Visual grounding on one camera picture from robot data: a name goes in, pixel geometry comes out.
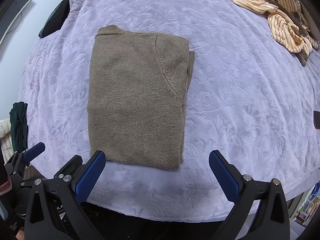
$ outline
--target black floor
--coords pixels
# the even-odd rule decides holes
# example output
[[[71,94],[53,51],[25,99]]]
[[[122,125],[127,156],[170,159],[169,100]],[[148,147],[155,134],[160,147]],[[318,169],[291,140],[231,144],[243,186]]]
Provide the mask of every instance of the black floor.
[[[221,222],[160,222],[131,217],[89,203],[82,208],[100,234],[109,240],[209,240]]]

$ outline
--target smartphone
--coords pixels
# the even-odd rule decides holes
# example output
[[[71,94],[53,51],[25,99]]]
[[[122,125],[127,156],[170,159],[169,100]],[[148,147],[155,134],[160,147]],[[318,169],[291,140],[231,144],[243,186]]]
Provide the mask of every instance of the smartphone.
[[[320,111],[313,111],[313,123],[316,129],[320,129]]]

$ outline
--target white wall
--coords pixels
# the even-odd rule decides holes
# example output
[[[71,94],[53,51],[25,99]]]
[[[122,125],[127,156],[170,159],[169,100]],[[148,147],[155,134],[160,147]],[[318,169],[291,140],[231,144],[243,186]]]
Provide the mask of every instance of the white wall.
[[[4,37],[0,45],[0,120],[9,117],[12,104],[17,102],[22,70],[29,52],[39,39],[38,34],[49,15],[61,1],[31,0],[22,11],[19,26]]]

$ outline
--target cable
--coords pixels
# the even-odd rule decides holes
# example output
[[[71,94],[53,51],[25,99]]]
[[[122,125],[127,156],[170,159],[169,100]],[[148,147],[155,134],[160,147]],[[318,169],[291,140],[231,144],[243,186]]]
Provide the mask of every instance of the cable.
[[[22,12],[20,12],[20,15],[21,15],[21,19],[20,19],[20,21],[18,22],[17,26],[15,26],[12,30],[8,31],[7,34],[10,33],[10,32],[12,32],[12,31],[14,31],[14,30],[19,26],[20,22],[22,21]]]

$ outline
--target white knit fabric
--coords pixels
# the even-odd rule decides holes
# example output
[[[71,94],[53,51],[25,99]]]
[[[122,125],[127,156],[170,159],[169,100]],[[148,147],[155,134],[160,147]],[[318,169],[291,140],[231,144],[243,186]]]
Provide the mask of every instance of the white knit fabric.
[[[1,151],[6,163],[10,157],[13,155],[13,148],[11,143],[11,124],[10,120],[5,119],[0,121],[0,141],[1,141]]]

